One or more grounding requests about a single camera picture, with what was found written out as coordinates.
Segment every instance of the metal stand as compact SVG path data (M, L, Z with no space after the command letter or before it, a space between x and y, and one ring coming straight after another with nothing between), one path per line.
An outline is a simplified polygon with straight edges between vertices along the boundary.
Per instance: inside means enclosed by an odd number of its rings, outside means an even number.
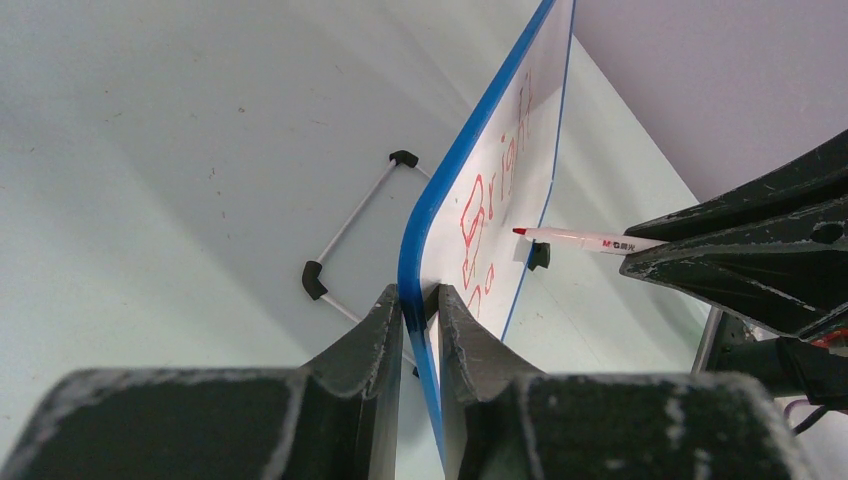
M377 193L380 185L386 180L390 173L394 170L395 167L399 165L406 165L409 168L418 170L422 175L427 177L427 179L432 178L433 176L423 170L420 166L418 166L418 157L409 153L406 150L398 150L397 152L389 155L389 163L386 165L386 168L383 170L383 173L380 174L380 177L374 182L374 185L368 190L365 194L365 197L362 201L359 202L359 205L353 209L353 213L347 217L347 220L342 224L342 227L339 231L330 239L330 242L324 247L324 250L318 255L318 258L315 260L310 260L306 262L306 265L303 267L303 274L301 275L301 283L303 284L303 289L306 290L306 293L312 298L312 300L324 300L330 306L338 310L342 315L352 320L354 323L359 323L362 321L355 313L353 313L349 308L347 308L344 304L333 298L327 287L321 283L318 276L321 274L321 270L324 269L323 262L327 259L327 257L332 253L333 249L336 248L336 245L341 240L344 233L350 228L353 224L354 220L362 213L362 210L365 208L365 205L368 204L368 201ZM406 351L403 352L403 358L410 363L413 367L415 367L415 359L412 358L411 355L407 354Z

